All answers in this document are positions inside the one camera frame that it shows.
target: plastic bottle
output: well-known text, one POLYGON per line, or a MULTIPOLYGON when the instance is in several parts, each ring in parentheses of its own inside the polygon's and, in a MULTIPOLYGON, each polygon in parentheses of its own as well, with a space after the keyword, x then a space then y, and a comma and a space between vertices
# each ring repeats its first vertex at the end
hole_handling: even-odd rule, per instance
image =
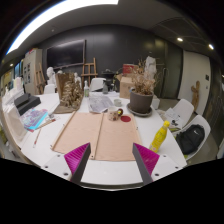
POLYGON ((108 94, 108 86, 106 81, 103 81, 103 94, 108 94))
POLYGON ((87 81, 85 81, 84 96, 89 97, 89 87, 88 87, 87 81))
POLYGON ((152 150, 153 152, 157 153, 161 144, 166 138, 167 135, 167 128, 169 127, 170 122, 169 121, 164 121, 163 126, 157 131, 151 145, 149 146, 149 149, 152 150))

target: black wall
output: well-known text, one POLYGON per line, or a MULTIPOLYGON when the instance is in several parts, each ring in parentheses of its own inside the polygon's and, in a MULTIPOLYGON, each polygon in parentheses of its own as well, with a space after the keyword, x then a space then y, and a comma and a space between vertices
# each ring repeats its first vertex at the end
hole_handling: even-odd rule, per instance
MULTIPOLYGON (((43 49, 43 72, 47 70, 47 48, 73 40, 86 40, 86 63, 96 58, 97 73, 100 75, 105 69, 117 71, 124 63, 138 63, 138 59, 145 60, 147 56, 159 57, 155 52, 155 36, 149 31, 122 25, 94 25, 72 29, 55 35, 38 45, 43 49)), ((82 74, 82 66, 62 69, 65 72, 82 74)))

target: ceiling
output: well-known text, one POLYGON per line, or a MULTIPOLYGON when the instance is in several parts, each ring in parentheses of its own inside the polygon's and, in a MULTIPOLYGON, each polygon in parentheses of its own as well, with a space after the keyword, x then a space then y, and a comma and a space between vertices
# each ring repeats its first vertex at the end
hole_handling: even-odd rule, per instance
POLYGON ((17 50, 9 53, 4 58, 1 69, 53 35, 77 27, 98 24, 128 25, 149 30, 184 50, 215 57, 215 51, 212 52, 208 48, 209 41, 206 35, 176 10, 156 0, 119 0, 118 5, 80 8, 50 20, 33 32, 17 50), (178 42, 178 36, 183 37, 184 42, 178 42))

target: yellow bottle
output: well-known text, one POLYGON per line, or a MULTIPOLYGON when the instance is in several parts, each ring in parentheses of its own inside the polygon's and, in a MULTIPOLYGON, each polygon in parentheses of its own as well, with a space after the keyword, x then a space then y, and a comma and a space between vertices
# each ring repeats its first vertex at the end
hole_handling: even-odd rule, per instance
POLYGON ((169 127, 169 125, 170 125, 169 121, 164 121, 163 126, 159 129, 159 131, 157 131, 151 145, 149 146, 150 150, 152 150, 155 153, 158 152, 159 147, 166 138, 167 128, 169 127))

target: cup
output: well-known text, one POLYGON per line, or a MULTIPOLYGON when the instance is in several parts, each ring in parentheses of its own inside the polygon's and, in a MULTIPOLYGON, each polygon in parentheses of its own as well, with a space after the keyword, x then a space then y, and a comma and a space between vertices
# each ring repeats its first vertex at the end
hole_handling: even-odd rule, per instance
POLYGON ((120 99, 115 99, 115 100, 114 100, 114 105, 115 105, 116 107, 121 107, 121 100, 120 100, 120 99))
POLYGON ((107 118, 110 121, 117 121, 118 118, 123 114, 123 110, 121 108, 117 109, 112 106, 108 108, 107 118))

